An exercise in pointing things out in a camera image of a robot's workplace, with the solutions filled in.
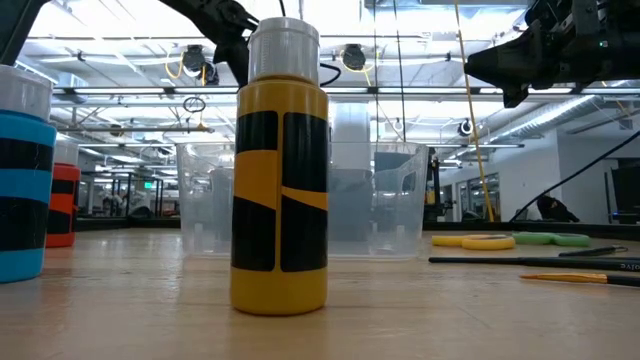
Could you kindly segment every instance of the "table surface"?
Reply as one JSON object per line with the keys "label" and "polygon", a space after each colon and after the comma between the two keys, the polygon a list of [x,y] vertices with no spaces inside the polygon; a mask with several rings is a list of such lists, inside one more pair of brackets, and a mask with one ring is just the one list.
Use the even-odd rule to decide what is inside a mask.
{"label": "table surface", "polygon": [[[617,241],[640,255],[640,243]],[[599,241],[596,245],[613,244]],[[519,246],[492,255],[555,255]],[[469,255],[434,248],[432,255]],[[329,299],[296,317],[229,306],[228,260],[182,260],[177,230],[78,234],[38,279],[0,285],[0,358],[632,359],[640,289],[525,281],[553,272],[330,261]]]}

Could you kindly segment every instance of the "yellow tape roll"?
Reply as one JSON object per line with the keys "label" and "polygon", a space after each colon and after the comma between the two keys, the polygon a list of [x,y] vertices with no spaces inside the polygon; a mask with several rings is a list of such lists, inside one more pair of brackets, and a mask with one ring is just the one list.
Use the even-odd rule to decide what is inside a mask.
{"label": "yellow tape roll", "polygon": [[513,237],[506,235],[470,235],[462,241],[462,247],[468,250],[507,250],[515,246]]}
{"label": "yellow tape roll", "polygon": [[462,241],[467,239],[465,235],[458,236],[432,236],[431,244],[433,246],[462,246]]}

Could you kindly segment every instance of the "wall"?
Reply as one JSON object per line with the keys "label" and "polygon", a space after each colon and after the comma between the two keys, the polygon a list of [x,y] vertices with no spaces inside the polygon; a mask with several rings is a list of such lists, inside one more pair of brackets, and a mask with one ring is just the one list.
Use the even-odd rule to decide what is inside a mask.
{"label": "wall", "polygon": [[[562,178],[571,176],[632,134],[633,132],[626,131],[621,137],[561,136],[558,144]],[[640,158],[640,139],[613,153],[608,159],[594,165],[563,186],[563,201],[581,222],[609,223],[604,174],[610,174],[612,168],[617,168],[616,159],[619,158]],[[615,195],[612,189],[613,186],[610,186],[610,195],[613,197]],[[612,201],[611,205],[612,211],[615,211],[615,201]]]}
{"label": "wall", "polygon": [[[509,221],[516,211],[528,201],[537,196],[545,188],[560,181],[560,163],[558,157],[558,142],[555,130],[545,134],[544,138],[525,140],[522,149],[499,149],[485,164],[485,174],[498,173],[500,180],[500,208],[502,221]],[[460,181],[479,177],[476,164],[460,170],[446,171],[441,176],[441,185],[454,185],[454,197],[459,200],[458,189],[455,186]],[[563,193],[558,189],[551,194],[561,199]],[[456,220],[459,221],[459,210],[454,209]]]}

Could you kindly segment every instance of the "green tape roll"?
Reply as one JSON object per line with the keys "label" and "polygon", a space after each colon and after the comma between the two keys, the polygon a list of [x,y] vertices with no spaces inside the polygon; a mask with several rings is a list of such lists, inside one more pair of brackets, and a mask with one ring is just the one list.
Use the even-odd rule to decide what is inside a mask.
{"label": "green tape roll", "polygon": [[550,233],[521,232],[513,234],[516,244],[521,245],[548,245],[554,241],[555,237],[556,234]]}
{"label": "green tape roll", "polygon": [[581,234],[554,234],[553,243],[558,246],[588,247],[591,238]]}

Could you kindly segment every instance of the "fluorescent light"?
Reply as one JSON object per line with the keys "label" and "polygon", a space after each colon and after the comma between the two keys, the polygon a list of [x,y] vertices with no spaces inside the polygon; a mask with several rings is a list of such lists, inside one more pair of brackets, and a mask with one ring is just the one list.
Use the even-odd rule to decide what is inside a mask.
{"label": "fluorescent light", "polygon": [[341,88],[341,87],[325,87],[322,88],[324,92],[328,95],[334,94],[366,94],[367,88],[363,87],[352,87],[352,88]]}
{"label": "fluorescent light", "polygon": [[572,88],[549,88],[544,90],[529,89],[529,94],[568,94]]}
{"label": "fluorescent light", "polygon": [[394,88],[380,88],[378,92],[380,94],[400,94],[401,90],[405,94],[466,94],[465,88],[444,88],[444,87],[408,87],[401,89],[399,87]]}
{"label": "fluorescent light", "polygon": [[502,94],[503,91],[500,88],[482,88],[480,89],[480,94]]}
{"label": "fluorescent light", "polygon": [[104,156],[104,154],[101,154],[95,150],[91,150],[91,149],[87,149],[87,148],[80,148],[80,151],[83,151],[89,155],[94,155],[94,156]]}
{"label": "fluorescent light", "polygon": [[126,162],[126,163],[141,163],[141,162],[144,162],[143,160],[140,160],[138,158],[134,158],[134,157],[131,157],[131,156],[114,155],[114,156],[111,156],[111,157],[113,159],[115,159],[115,160]]}
{"label": "fluorescent light", "polygon": [[640,88],[624,88],[624,87],[587,88],[582,90],[582,93],[587,95],[588,94],[635,95],[635,94],[640,94]]}
{"label": "fluorescent light", "polygon": [[75,88],[76,94],[163,94],[163,88],[133,88],[133,87],[118,87],[118,88]]}
{"label": "fluorescent light", "polygon": [[238,92],[237,87],[225,86],[225,87],[177,87],[173,88],[176,94],[235,94]]}
{"label": "fluorescent light", "polygon": [[176,84],[173,81],[171,81],[171,79],[168,79],[168,78],[162,78],[160,79],[160,81],[166,82],[167,84],[171,84],[171,86],[174,86],[174,87],[176,86]]}
{"label": "fluorescent light", "polygon": [[175,169],[176,165],[145,165],[148,169]]}
{"label": "fluorescent light", "polygon": [[43,73],[43,72],[42,72],[42,71],[40,71],[40,70],[37,70],[37,69],[35,69],[35,68],[33,68],[33,67],[31,67],[31,66],[29,66],[29,65],[25,64],[25,63],[23,63],[23,62],[22,62],[22,61],[20,61],[20,60],[16,60],[16,65],[22,66],[23,68],[25,68],[25,69],[27,69],[27,70],[31,71],[32,73],[42,76],[43,78],[45,78],[45,79],[47,79],[47,80],[51,81],[54,85],[57,85],[57,84],[58,84],[58,80],[56,80],[56,79],[52,78],[51,76],[49,76],[49,75],[47,75],[47,74]]}
{"label": "fluorescent light", "polygon": [[[529,94],[568,94],[573,91],[572,88],[549,88],[544,90],[529,89]],[[504,91],[500,88],[482,88],[480,94],[495,95],[503,94]]]}
{"label": "fluorescent light", "polygon": [[97,147],[118,147],[120,144],[78,144],[81,148],[97,148]]}
{"label": "fluorescent light", "polygon": [[158,144],[158,143],[125,143],[122,144],[125,147],[168,147],[174,146],[175,144]]}
{"label": "fluorescent light", "polygon": [[70,140],[71,137],[65,135],[65,134],[60,134],[60,133],[56,133],[56,141],[66,141],[66,140]]}

